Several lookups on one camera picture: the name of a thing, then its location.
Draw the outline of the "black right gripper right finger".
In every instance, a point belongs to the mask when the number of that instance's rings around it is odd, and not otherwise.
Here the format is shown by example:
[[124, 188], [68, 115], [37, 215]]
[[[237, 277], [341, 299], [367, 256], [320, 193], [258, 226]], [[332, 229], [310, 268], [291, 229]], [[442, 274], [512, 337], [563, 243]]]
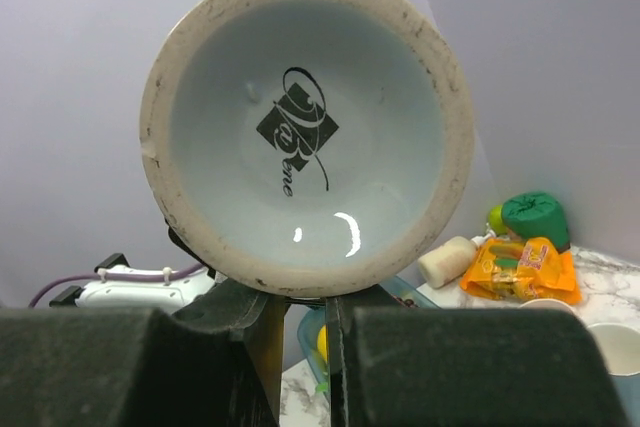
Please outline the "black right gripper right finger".
[[595, 341], [559, 310], [326, 301], [335, 426], [626, 426]]

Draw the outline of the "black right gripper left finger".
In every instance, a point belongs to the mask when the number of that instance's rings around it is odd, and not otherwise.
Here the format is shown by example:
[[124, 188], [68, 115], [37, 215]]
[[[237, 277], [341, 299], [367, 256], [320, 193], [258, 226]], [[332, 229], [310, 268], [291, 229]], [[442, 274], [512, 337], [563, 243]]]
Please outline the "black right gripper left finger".
[[5, 426], [274, 426], [285, 301], [228, 280], [175, 313], [5, 309]]

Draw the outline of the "pink mug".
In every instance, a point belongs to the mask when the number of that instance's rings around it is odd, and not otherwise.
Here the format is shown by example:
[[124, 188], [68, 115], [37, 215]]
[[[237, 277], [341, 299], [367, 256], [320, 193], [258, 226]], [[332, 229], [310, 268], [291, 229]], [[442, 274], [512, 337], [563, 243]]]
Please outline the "pink mug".
[[534, 299], [527, 301], [519, 306], [520, 309], [551, 309], [551, 310], [559, 310], [569, 314], [575, 314], [575, 310], [563, 301], [559, 301], [556, 299]]

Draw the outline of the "light blue hexagonal mug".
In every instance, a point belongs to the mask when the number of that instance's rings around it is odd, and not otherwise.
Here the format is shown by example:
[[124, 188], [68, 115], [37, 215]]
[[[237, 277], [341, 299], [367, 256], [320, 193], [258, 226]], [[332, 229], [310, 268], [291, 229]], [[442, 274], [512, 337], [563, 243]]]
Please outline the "light blue hexagonal mug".
[[632, 426], [639, 425], [639, 331], [619, 323], [587, 327], [600, 350]]

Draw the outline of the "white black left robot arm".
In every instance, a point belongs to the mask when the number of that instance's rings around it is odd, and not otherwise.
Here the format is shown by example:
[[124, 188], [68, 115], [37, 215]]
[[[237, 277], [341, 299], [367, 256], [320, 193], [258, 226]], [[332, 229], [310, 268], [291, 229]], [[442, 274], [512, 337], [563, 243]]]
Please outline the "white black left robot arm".
[[167, 228], [170, 241], [196, 261], [192, 267], [174, 270], [132, 268], [125, 255], [114, 253], [104, 259], [94, 272], [65, 277], [51, 282], [30, 301], [34, 308], [53, 289], [65, 289], [49, 301], [49, 306], [103, 308], [103, 307], [158, 307], [173, 313], [196, 300], [226, 276], [207, 265], [178, 236], [172, 227]]

